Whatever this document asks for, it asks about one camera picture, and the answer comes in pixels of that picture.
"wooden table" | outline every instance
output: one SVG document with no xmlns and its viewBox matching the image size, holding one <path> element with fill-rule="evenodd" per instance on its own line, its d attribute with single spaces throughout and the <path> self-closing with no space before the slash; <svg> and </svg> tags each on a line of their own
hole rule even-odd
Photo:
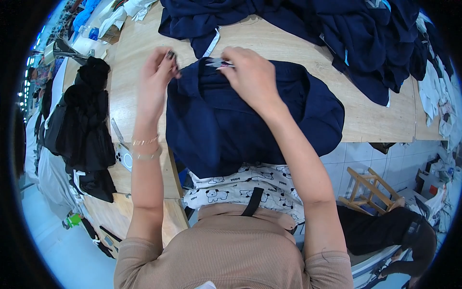
<svg viewBox="0 0 462 289">
<path fill-rule="evenodd" d="M 178 41 L 158 34 L 162 6 L 159 2 L 153 7 L 143 21 L 126 20 L 118 43 L 114 45 L 90 44 L 82 40 L 74 49 L 86 53 L 91 45 L 98 57 L 104 49 L 109 53 L 105 59 L 112 70 L 108 79 L 109 118 L 114 118 L 124 140 L 130 140 L 136 112 L 136 84 L 138 73 L 152 49 L 156 46 L 172 46 L 178 55 L 178 64 L 185 67 L 197 59 L 188 41 Z M 345 124 L 342 141 L 346 142 L 412 142 L 416 133 L 418 139 L 438 139 L 438 130 L 425 126 L 425 117 L 416 105 L 420 104 L 417 81 L 408 78 L 404 81 L 400 94 L 391 93 L 390 107 L 383 107 L 370 101 L 343 74 L 332 67 L 332 56 L 327 48 L 316 46 L 255 15 L 220 29 L 220 40 L 211 57 L 217 57 L 226 46 L 242 46 L 258 52 L 265 58 L 279 61 L 290 61 L 304 65 L 315 77 L 326 83 L 329 89 L 345 106 Z M 78 65 L 70 65 L 66 69 L 64 90 L 72 84 L 70 78 L 75 77 Z M 119 140 L 112 127 L 112 141 Z M 165 113 L 161 116 L 159 141 L 163 149 L 160 157 L 162 175 L 165 186 L 164 199 L 164 246 L 180 231 L 188 227 L 180 197 L 182 190 L 178 174 L 165 140 Z M 109 168 L 118 192 L 131 192 L 131 174 L 117 163 Z M 113 204 L 92 197 L 85 198 L 97 227 L 103 225 L 122 239 L 125 238 L 133 212 L 130 198 L 122 194 L 114 194 Z"/>
</svg>

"woman's right hand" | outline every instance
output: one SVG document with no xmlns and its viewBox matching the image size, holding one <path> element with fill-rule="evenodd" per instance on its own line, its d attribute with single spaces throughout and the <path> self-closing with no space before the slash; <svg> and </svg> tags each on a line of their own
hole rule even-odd
<svg viewBox="0 0 462 289">
<path fill-rule="evenodd" d="M 232 61 L 235 68 L 220 67 L 218 70 L 258 114 L 284 106 L 276 88 L 276 72 L 271 62 L 242 47 L 226 47 L 221 57 Z"/>
</svg>

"wooden stool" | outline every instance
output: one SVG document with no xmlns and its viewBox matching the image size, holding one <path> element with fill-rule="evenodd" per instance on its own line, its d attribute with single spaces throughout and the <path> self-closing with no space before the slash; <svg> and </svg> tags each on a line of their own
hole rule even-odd
<svg viewBox="0 0 462 289">
<path fill-rule="evenodd" d="M 404 207 L 405 199 L 404 197 L 400 197 L 395 190 L 393 190 L 375 171 L 371 168 L 368 169 L 370 175 L 359 175 L 355 172 L 352 168 L 348 167 L 347 172 L 356 179 L 356 183 L 354 184 L 353 191 L 351 193 L 351 197 L 349 200 L 345 199 L 344 197 L 339 197 L 339 201 L 347 205 L 348 207 L 352 208 L 355 211 L 365 213 L 368 215 L 372 215 L 371 213 L 367 212 L 366 210 L 362 209 L 360 205 L 368 204 L 372 208 L 374 208 L 380 214 L 385 214 L 386 212 L 390 212 L 394 208 L 397 207 Z M 359 188 L 359 183 L 362 183 L 366 188 L 368 188 L 371 192 L 369 193 L 369 197 L 365 197 L 364 195 L 359 195 L 361 198 L 360 201 L 355 201 L 354 198 L 356 196 L 356 192 Z M 381 184 L 393 197 L 394 201 L 391 201 L 387 198 L 377 187 Z M 372 197 L 376 195 L 382 202 L 387 205 L 387 209 L 384 210 L 377 206 L 373 201 Z"/>
</svg>

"woman's left hand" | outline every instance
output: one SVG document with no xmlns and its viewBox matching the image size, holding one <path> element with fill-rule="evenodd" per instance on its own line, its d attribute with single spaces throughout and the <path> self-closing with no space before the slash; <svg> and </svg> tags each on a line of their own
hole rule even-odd
<svg viewBox="0 0 462 289">
<path fill-rule="evenodd" d="M 170 80 L 180 78 L 172 47 L 156 47 L 141 69 L 137 122 L 157 125 L 164 110 L 165 90 Z"/>
</svg>

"gray fabric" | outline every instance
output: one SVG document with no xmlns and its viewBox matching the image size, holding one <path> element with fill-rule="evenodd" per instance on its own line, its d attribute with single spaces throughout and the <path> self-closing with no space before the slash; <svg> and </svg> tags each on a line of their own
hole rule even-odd
<svg viewBox="0 0 462 289">
<path fill-rule="evenodd" d="M 40 153 L 38 164 L 40 192 L 45 196 L 50 209 L 61 220 L 72 211 L 81 213 L 69 189 L 69 175 L 62 157 L 53 155 L 46 147 Z"/>
</svg>

